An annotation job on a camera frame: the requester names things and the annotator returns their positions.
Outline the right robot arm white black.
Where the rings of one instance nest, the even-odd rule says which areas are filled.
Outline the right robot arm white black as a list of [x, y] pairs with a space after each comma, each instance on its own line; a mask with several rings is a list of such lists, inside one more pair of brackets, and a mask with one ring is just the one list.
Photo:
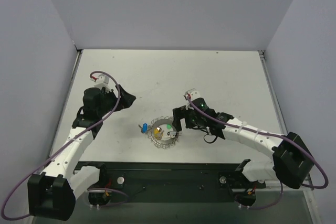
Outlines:
[[269, 159], [253, 161], [248, 158], [238, 170], [249, 182], [279, 180], [287, 187], [299, 189], [314, 166], [310, 152], [301, 137], [293, 132], [287, 135], [268, 133], [252, 127], [224, 112], [216, 112], [207, 106], [203, 98], [188, 105], [174, 108], [173, 126], [182, 130], [201, 130], [215, 138], [237, 142], [252, 148]]

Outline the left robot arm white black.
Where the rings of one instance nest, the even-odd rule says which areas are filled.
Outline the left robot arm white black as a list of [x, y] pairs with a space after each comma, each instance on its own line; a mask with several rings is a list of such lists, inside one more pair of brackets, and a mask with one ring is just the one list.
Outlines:
[[93, 185], [106, 185], [108, 175], [94, 166], [85, 166], [75, 173], [75, 168], [103, 126], [103, 117], [129, 108], [136, 97], [116, 85], [118, 94], [108, 85], [88, 88], [83, 93], [83, 105], [77, 112], [64, 145], [51, 156], [40, 174], [28, 180], [29, 213], [66, 221], [72, 215], [77, 199]]

